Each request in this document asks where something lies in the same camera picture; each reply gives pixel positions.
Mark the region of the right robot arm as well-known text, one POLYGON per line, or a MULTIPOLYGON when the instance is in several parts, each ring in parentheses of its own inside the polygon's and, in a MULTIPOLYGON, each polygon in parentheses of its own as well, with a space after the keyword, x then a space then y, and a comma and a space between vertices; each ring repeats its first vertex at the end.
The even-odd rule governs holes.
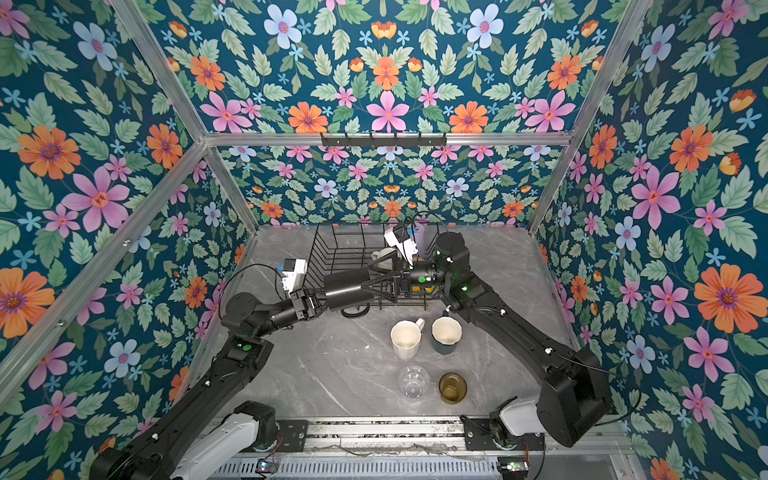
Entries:
POLYGON ((414 287, 429 289, 448 312, 487 332, 536 377, 538 394, 514 396, 490 413, 489 430, 497 445, 546 433, 572 447, 610 412, 608 373, 596 355, 555 340, 508 306, 472 269, 460 233, 438 234, 427 260, 394 247, 361 270, 361 289, 392 302, 414 287))

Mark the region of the dark green mug white inside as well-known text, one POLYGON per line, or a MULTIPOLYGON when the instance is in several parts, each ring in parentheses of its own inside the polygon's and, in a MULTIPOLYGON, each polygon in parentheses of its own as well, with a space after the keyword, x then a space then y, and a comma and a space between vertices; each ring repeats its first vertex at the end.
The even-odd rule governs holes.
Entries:
POLYGON ((452 353, 462 339, 461 324, 450 316, 437 318, 431 326, 431 344, 440 355, 452 353))

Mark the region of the lilac plastic cup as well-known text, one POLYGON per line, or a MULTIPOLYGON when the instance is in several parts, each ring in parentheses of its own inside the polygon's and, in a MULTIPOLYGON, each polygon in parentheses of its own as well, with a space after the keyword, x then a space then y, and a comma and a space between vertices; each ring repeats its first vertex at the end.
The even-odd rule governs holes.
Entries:
POLYGON ((419 258, 426 258, 428 253, 427 231, 426 226, 421 223, 417 223, 412 228, 413 238, 417 246, 417 256, 419 258))

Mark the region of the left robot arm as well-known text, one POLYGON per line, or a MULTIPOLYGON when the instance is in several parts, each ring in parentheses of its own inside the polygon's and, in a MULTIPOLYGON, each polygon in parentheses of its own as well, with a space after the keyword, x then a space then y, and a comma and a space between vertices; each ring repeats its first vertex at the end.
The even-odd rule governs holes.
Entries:
POLYGON ((241 450, 272 446, 277 428, 267 407, 239 407, 211 433, 203 431, 264 368, 274 347, 267 335, 315 319, 326 308, 324 294, 305 288, 271 304, 248 292, 233 295, 221 311, 229 336, 207 371, 147 431, 122 449, 101 452, 89 478, 207 479, 241 450))

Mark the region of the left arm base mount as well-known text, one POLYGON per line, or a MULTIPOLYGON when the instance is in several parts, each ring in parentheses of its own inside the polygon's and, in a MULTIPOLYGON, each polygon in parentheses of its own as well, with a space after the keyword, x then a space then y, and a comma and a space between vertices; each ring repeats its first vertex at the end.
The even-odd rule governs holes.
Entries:
POLYGON ((271 420, 267 423, 268 453, 300 453, 308 439, 307 420, 271 420))

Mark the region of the black mug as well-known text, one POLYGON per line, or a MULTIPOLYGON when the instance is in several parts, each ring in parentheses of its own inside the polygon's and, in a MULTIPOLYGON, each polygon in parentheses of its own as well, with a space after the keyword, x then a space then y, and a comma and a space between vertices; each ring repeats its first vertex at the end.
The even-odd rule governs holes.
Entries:
POLYGON ((370 312, 374 295, 363 287, 370 280, 365 267, 328 274, 323 280, 326 306, 344 318, 357 319, 370 312))

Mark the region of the white mug red inside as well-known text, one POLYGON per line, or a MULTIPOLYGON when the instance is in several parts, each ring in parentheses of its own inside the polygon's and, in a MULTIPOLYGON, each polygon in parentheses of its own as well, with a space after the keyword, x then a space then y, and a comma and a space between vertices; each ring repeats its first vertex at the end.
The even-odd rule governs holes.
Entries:
POLYGON ((396 249, 393 247, 385 247, 378 251, 374 251, 371 254, 371 258, 374 269, 392 271, 394 268, 394 261, 397 258, 396 249))

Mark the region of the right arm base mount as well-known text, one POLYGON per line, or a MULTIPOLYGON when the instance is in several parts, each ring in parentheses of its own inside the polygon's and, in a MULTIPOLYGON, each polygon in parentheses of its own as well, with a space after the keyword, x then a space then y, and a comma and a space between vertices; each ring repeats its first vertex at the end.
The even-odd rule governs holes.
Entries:
POLYGON ((542 434, 514 435, 506 430, 500 420, 487 417, 461 415, 465 448, 469 451, 544 451, 545 436, 542 434))

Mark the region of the white faceted mug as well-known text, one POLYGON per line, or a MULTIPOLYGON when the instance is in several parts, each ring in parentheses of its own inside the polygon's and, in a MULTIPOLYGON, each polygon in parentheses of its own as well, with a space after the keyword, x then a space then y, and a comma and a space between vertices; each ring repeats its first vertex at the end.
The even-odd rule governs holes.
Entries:
POLYGON ((390 339, 397 358, 410 360, 417 355, 424 326, 425 319, 418 318, 415 321, 400 321, 392 327, 390 339))

